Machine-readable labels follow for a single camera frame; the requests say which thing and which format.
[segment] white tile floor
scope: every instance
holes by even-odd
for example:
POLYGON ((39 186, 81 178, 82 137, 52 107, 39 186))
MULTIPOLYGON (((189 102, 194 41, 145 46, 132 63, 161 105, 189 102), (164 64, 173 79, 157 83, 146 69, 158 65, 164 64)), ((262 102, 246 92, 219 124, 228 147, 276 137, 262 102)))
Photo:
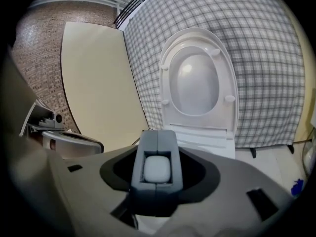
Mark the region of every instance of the white tile floor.
POLYGON ((254 159, 249 149, 236 149, 236 159, 244 161, 284 187, 289 193, 299 178, 306 181, 302 165, 304 143, 294 144, 292 155, 287 146, 275 146, 257 149, 254 159))

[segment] toilet seat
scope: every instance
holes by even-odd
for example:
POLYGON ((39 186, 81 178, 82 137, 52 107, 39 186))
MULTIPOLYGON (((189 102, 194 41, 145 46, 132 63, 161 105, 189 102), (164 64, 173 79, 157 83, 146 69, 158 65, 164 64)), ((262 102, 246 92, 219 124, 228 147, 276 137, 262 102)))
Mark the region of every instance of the toilet seat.
POLYGON ((175 131, 178 142, 235 157, 237 81, 213 33, 188 28, 168 39, 160 56, 160 98, 163 128, 175 131))

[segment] toilet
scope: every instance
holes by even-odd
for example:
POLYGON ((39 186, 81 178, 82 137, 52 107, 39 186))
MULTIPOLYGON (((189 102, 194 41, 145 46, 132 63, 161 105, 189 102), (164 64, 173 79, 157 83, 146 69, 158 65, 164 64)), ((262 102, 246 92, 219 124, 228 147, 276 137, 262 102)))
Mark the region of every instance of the toilet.
POLYGON ((208 30, 183 29, 164 45, 159 66, 163 129, 181 147, 235 158, 238 90, 223 43, 208 30))

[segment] blue object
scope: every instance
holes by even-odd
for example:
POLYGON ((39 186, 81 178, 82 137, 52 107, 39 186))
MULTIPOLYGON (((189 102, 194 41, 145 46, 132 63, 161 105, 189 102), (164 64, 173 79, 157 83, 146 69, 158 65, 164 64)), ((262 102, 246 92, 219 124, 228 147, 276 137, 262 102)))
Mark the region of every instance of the blue object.
POLYGON ((301 193, 303 189, 304 180, 298 179, 297 181, 295 181, 295 183, 296 184, 294 184, 293 187, 291 188, 291 193, 293 196, 297 196, 301 193))

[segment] gray plastic housing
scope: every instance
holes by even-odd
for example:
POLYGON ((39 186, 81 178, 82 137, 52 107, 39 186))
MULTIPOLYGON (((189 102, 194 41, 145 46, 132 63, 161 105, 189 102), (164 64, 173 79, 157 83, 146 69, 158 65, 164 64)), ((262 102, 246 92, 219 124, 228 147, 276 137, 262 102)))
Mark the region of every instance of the gray plastic housing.
POLYGON ((174 131, 144 131, 135 158, 129 193, 132 212, 146 216, 169 216, 178 205, 178 194, 182 188, 182 169, 174 131), (148 183, 144 180, 144 163, 150 156, 169 159, 171 177, 167 183, 148 183))

